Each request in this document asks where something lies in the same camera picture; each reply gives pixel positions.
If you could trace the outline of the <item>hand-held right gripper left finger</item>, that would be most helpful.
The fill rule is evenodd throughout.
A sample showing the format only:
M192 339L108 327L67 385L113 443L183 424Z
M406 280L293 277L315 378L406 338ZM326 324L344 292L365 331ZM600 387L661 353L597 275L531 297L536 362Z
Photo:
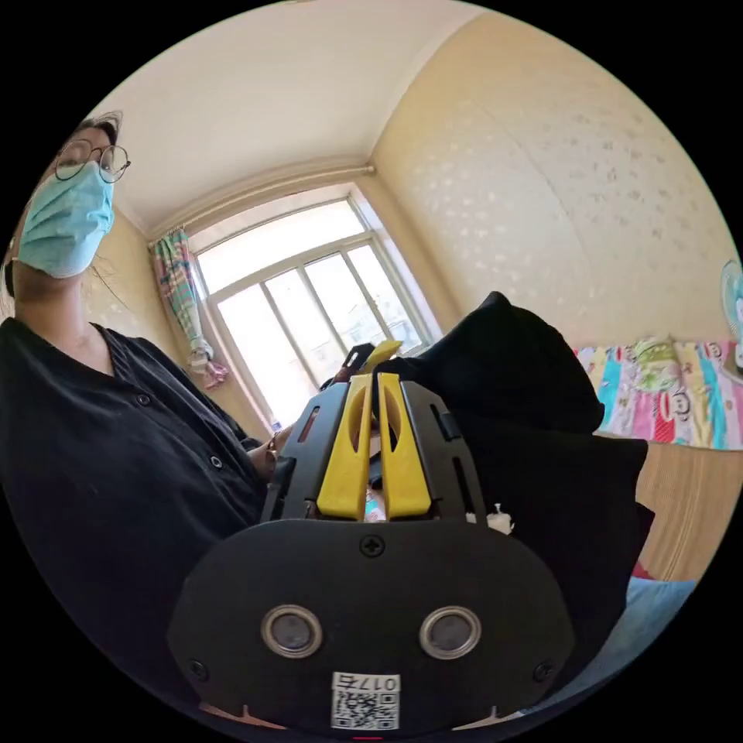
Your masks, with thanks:
M363 518L368 486L373 375L351 378L317 497L325 518Z

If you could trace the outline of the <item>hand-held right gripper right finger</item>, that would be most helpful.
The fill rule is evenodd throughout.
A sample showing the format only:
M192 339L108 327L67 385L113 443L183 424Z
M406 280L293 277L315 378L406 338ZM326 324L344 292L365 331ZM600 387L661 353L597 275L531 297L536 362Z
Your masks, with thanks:
M428 515L431 498L399 376L377 376L382 485L388 519Z

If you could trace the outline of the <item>person's left hand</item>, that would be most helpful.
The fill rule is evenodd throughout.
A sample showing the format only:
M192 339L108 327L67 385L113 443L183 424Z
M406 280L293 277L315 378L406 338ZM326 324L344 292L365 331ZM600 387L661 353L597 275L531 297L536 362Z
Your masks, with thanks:
M265 445L264 469L265 479L267 482L271 481L275 473L279 457L284 447L286 446L287 441L291 437L293 427L294 425L291 424L286 428L274 433L269 442Z

